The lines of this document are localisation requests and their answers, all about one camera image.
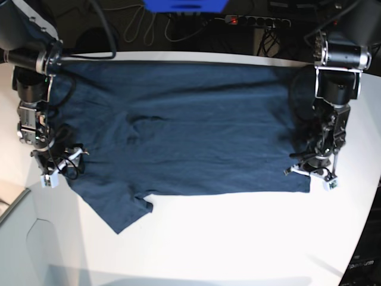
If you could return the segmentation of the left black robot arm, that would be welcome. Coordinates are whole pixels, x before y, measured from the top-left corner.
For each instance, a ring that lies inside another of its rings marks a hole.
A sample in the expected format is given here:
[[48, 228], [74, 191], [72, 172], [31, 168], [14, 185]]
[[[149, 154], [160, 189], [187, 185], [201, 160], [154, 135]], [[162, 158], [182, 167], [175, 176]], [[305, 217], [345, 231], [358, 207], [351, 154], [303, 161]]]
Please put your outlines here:
[[361, 92], [361, 78], [372, 61], [372, 47], [380, 45], [380, 1], [345, 1], [334, 15], [304, 36], [314, 42], [315, 88], [313, 118], [302, 120], [308, 134], [304, 151], [293, 153], [298, 163], [285, 175], [336, 180], [338, 154], [345, 145], [349, 102]]

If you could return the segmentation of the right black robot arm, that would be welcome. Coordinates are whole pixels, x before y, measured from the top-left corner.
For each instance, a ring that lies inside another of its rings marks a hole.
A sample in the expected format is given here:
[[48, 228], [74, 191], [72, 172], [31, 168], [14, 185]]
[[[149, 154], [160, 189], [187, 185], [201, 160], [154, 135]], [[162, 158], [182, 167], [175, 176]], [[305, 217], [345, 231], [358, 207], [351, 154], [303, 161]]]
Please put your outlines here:
[[20, 142], [34, 146], [30, 153], [42, 172], [44, 186], [54, 186], [54, 178], [63, 175], [76, 180], [84, 172], [82, 144], [71, 144], [73, 131], [67, 125], [54, 129], [50, 121], [73, 96], [77, 81], [93, 85], [64, 68], [80, 60], [107, 61], [117, 49], [110, 25], [98, 1], [91, 1], [105, 30], [111, 55], [86, 57], [63, 54], [63, 42], [57, 29], [26, 1], [1, 1], [2, 63], [14, 65], [12, 88], [17, 91]]

